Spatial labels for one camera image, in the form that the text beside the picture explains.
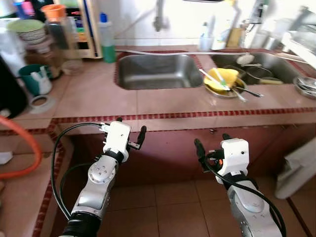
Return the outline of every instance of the cup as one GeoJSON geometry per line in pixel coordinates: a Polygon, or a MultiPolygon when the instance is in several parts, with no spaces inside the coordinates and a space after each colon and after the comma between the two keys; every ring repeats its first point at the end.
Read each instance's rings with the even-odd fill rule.
{"type": "Polygon", "coordinates": [[[27,65],[19,70],[19,75],[20,75],[22,81],[25,83],[26,88],[34,96],[41,95],[41,93],[40,93],[41,88],[40,88],[40,83],[31,76],[31,73],[36,72],[41,77],[44,77],[45,75],[43,75],[43,73],[40,70],[40,68],[42,66],[44,66],[48,78],[51,79],[52,75],[51,75],[51,72],[49,70],[49,67],[45,66],[45,65],[30,64],[30,65],[27,65]]]}

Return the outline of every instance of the double sink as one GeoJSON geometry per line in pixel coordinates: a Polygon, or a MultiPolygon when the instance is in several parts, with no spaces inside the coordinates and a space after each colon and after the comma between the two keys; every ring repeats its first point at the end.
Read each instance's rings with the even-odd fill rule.
{"type": "MultiPolygon", "coordinates": [[[[253,64],[260,63],[263,68],[272,72],[273,77],[283,83],[292,83],[299,76],[286,60],[269,53],[252,53],[253,64]]],[[[231,65],[245,70],[236,63],[240,54],[215,54],[211,58],[218,68],[231,65]]],[[[242,80],[250,84],[259,81],[245,75],[242,80]]],[[[127,90],[168,89],[198,87],[203,83],[203,76],[198,70],[193,57],[188,55],[129,55],[118,63],[118,80],[120,87],[127,90]]]]}

